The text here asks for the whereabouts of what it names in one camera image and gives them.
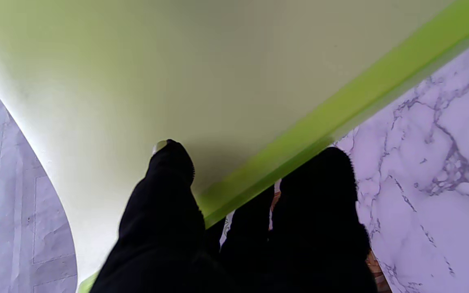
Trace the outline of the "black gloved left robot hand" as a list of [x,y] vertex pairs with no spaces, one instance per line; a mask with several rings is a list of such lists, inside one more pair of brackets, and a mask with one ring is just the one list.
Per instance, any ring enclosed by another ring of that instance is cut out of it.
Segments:
[[220,244],[181,143],[158,142],[92,293],[376,293],[350,157],[324,149],[237,208]]

